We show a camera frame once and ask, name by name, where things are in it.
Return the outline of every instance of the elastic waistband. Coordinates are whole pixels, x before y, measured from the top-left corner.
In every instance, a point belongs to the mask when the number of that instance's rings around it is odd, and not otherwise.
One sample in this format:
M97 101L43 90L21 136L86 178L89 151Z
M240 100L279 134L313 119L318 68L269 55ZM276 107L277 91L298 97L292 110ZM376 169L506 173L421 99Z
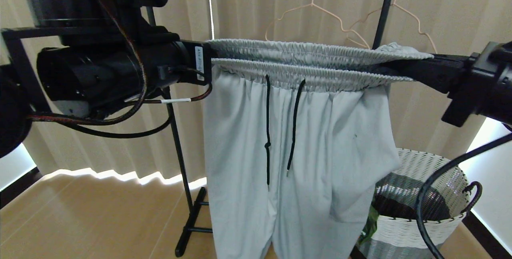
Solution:
M391 43L377 50L299 42L221 39L209 42L219 55L212 63L247 80L306 91L360 91L392 82L412 81L376 64L392 60L433 58L412 47Z

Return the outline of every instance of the black basket handle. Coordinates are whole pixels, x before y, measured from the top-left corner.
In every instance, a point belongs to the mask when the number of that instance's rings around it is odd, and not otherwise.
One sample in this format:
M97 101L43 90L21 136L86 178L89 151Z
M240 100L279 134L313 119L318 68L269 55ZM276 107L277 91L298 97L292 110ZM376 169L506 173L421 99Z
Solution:
M462 190L463 192L470 192L470 195L471 195L471 190L473 189L473 187L477 187L477 191L475 192L475 196L473 197L473 199L471 200L471 202L468 203L468 205L466 206L466 208L464 208L460 213L464 213L464 212L469 212L471 210L471 208L473 208L473 206L475 206L475 204L477 204L478 200L480 199L481 195L482 195L482 184L479 182L479 181L473 181L471 182L471 184L469 184L466 188L464 188L464 190Z

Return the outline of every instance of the pants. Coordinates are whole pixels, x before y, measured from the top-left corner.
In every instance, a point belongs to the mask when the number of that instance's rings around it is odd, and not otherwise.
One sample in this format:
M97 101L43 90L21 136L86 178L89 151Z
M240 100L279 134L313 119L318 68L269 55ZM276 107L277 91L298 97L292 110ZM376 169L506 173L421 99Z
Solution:
M219 259L346 259L375 183L399 167L390 82L371 64L429 58L390 44L216 40L204 112L210 213Z

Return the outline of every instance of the black drawstring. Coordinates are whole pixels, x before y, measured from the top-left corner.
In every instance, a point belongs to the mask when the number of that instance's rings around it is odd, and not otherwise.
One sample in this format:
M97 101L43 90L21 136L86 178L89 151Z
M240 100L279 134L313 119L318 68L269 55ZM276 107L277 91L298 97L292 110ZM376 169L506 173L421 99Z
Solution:
M270 190L270 127L269 127L269 109L270 109L270 77L265 76L267 79L267 143L265 150L267 150L267 189Z
M300 93L302 92L302 88L304 88L305 84L306 84L306 80L302 80L302 82L300 82L300 85L298 86L297 97L295 99L295 108L293 109L293 128L292 128L292 135L291 135L291 150L290 150L290 157L288 158L288 165L286 166L286 176L287 177L288 177L288 172L290 171L290 167L291 167L291 160L293 159L293 150L295 150L295 133L296 133L296 128L297 128L298 100L300 99Z

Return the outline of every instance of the sticker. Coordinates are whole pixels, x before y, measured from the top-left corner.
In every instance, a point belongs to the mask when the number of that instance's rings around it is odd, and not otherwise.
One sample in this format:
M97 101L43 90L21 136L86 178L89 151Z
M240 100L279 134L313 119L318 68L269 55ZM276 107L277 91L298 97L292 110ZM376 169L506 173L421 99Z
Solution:
M196 46L196 69L204 73L203 47L200 46ZM204 81L204 77L198 74L197 80Z

